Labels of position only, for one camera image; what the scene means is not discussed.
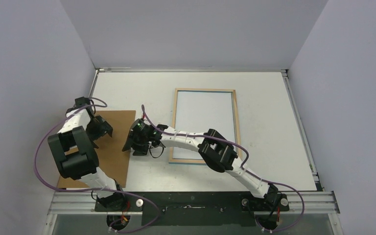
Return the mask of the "brown cardboard backing board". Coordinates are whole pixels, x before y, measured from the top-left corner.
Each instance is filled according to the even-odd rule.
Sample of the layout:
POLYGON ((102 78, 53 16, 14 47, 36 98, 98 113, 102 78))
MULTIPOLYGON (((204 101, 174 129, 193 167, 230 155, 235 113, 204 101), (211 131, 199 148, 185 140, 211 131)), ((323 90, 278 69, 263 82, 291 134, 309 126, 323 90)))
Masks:
MULTIPOLYGON (((99 146, 96 153, 99 158, 100 168, 110 178, 118 182, 121 187, 126 186, 130 152, 122 152, 122 148, 127 139, 127 135, 132 123, 135 121, 136 112, 134 110, 124 111, 97 111, 96 115, 101 115, 113 128, 113 137, 105 135, 95 143, 99 146)), ((87 188, 87 186, 70 178, 60 176, 59 188, 87 188)))

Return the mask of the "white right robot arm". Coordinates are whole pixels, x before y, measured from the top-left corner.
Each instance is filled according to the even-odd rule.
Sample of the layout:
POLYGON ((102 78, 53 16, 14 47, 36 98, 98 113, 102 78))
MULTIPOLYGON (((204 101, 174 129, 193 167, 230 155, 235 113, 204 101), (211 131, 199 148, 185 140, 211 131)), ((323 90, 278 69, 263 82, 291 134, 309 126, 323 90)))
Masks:
POLYGON ((219 132, 209 129, 204 133, 176 130, 167 125, 156 126, 139 118, 131 125, 123 151, 133 149, 144 156, 152 148, 181 148, 197 152, 213 171, 227 173, 245 186, 263 210, 288 207, 286 195, 279 192, 273 183, 257 179, 238 156, 234 144, 219 132))

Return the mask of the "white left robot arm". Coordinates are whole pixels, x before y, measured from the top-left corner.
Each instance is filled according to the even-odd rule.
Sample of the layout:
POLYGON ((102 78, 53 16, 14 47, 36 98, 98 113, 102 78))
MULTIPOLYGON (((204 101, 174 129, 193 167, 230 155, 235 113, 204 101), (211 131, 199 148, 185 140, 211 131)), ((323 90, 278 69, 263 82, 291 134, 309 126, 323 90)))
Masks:
POLYGON ((62 128, 48 137, 47 142, 61 177, 84 183, 96 193, 96 201, 107 209, 120 211, 126 206, 126 196, 116 180, 100 168, 95 140, 113 135, 112 126, 96 115, 94 100, 75 99, 67 109, 62 128))

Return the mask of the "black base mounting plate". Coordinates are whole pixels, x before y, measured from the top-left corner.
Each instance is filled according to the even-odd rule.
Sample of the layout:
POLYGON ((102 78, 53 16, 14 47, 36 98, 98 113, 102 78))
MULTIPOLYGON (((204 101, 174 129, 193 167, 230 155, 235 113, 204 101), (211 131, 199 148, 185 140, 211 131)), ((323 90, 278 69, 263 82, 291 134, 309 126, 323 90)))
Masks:
POLYGON ((107 224, 122 229, 133 212, 141 212, 141 224, 153 226, 253 227, 256 222, 274 228, 279 212, 289 211, 285 194, 270 192, 256 198, 248 191, 223 192, 136 192, 122 195, 117 203, 105 204, 94 193, 96 212, 113 212, 107 224))

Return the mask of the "aluminium front rail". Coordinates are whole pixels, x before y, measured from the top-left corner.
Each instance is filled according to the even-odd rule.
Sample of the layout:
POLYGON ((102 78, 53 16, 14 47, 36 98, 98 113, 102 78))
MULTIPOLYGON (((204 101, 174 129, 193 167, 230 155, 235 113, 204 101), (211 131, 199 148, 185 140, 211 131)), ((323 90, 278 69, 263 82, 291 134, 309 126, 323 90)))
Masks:
MULTIPOLYGON (((288 213, 299 214, 302 211, 300 197, 287 191, 289 201, 288 213)), ((305 214, 339 214, 340 210, 333 191, 301 191, 304 199, 305 214)), ((65 193, 56 192, 50 204, 48 214, 97 214, 94 210, 95 200, 89 192, 65 193)))

